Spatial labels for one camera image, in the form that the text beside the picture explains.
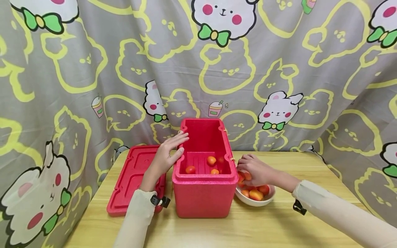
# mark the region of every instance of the fabric backdrop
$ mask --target fabric backdrop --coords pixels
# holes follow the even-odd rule
[[[223,120],[233,150],[319,155],[397,226],[396,7],[1,1],[0,246],[62,247],[118,154],[186,117]]]

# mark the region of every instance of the bowl of apricots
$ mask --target bowl of apricots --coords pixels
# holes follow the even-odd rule
[[[252,207],[266,206],[273,201],[276,187],[273,185],[262,185],[258,187],[246,186],[243,181],[251,180],[251,174],[246,171],[238,171],[239,181],[235,195],[242,202]]]

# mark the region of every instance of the finger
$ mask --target finger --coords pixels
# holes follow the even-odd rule
[[[180,145],[188,140],[189,140],[189,137],[181,137],[180,139],[173,140],[173,141],[169,142],[167,145],[170,146],[170,150],[172,150],[175,147],[178,147],[178,145]]]
[[[237,165],[236,169],[237,169],[237,171],[248,171],[248,165],[240,164],[240,165]]]
[[[238,160],[237,165],[239,165],[239,164],[247,164],[249,162],[250,162],[249,160],[241,158],[241,159]]]
[[[258,159],[258,157],[256,157],[254,154],[248,154],[248,156],[250,156],[253,159]]]
[[[254,184],[251,181],[244,180],[242,183],[246,186],[254,186]]]
[[[181,133],[178,133],[177,135],[175,135],[175,136],[172,137],[172,138],[166,139],[163,143],[165,143],[165,144],[171,143],[171,142],[174,141],[174,140],[178,140],[178,139],[180,139],[180,138],[187,137],[188,135],[189,135],[189,133],[183,133],[183,132],[181,132]]]
[[[183,147],[179,148],[174,155],[172,155],[168,161],[170,162],[171,165],[175,164],[175,162],[182,156],[183,152],[185,149]]]
[[[241,158],[242,158],[242,159],[251,159],[251,157],[248,156],[247,154],[242,155]]]

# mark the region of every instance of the hand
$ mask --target hand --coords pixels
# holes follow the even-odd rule
[[[247,186],[274,185],[278,170],[260,161],[255,155],[243,155],[237,163],[238,171],[247,171],[251,174],[250,181],[243,181]]]
[[[147,192],[154,190],[160,176],[169,171],[171,166],[173,166],[175,162],[182,156],[185,149],[183,147],[179,148],[172,156],[170,155],[170,152],[180,144],[189,140],[188,135],[188,133],[183,133],[183,131],[180,131],[177,135],[167,139],[163,144],[160,145],[152,163],[143,176],[141,190]]]
[[[251,174],[251,181],[243,181],[247,186],[273,185],[292,193],[301,182],[296,177],[276,170],[260,161],[255,155],[243,155],[237,163],[238,171],[247,171]]]

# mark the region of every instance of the cartoon character print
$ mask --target cartoon character print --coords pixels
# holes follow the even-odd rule
[[[378,41],[382,48],[393,46],[397,42],[397,0],[386,0],[376,7],[369,26],[374,30],[367,38],[369,43]]]
[[[146,110],[146,113],[153,116],[154,121],[157,123],[168,120],[166,109],[164,108],[160,93],[158,92],[156,82],[154,80],[150,81],[145,87],[146,97],[143,108]]]
[[[46,143],[43,168],[23,172],[0,198],[4,220],[9,220],[6,247],[26,247],[41,232],[48,235],[70,202],[70,168],[66,157]]]
[[[310,14],[314,6],[316,5],[316,0],[302,0],[302,8],[305,14]]]
[[[258,122],[263,123],[262,129],[283,130],[284,126],[298,112],[298,103],[302,98],[302,93],[290,97],[287,97],[284,91],[272,93],[258,116]]]
[[[397,142],[383,145],[380,157],[388,164],[382,169],[383,173],[392,178],[397,178]]]
[[[116,161],[116,159],[119,157],[119,155],[124,152],[125,150],[128,150],[129,147],[128,146],[121,146],[117,149],[114,149],[113,152],[113,158],[112,158],[112,163],[114,163]]]
[[[63,23],[72,23],[79,16],[77,0],[10,0],[11,6],[23,14],[31,31],[46,29],[53,34],[64,32]]]
[[[308,151],[310,151],[311,153],[314,153],[316,156],[318,156],[318,157],[325,163],[324,158],[323,158],[320,154],[318,154],[318,152],[316,152],[316,151],[314,150],[313,145],[311,145],[311,146],[308,148]]]
[[[192,19],[200,26],[198,38],[225,47],[255,26],[259,0],[192,0]]]

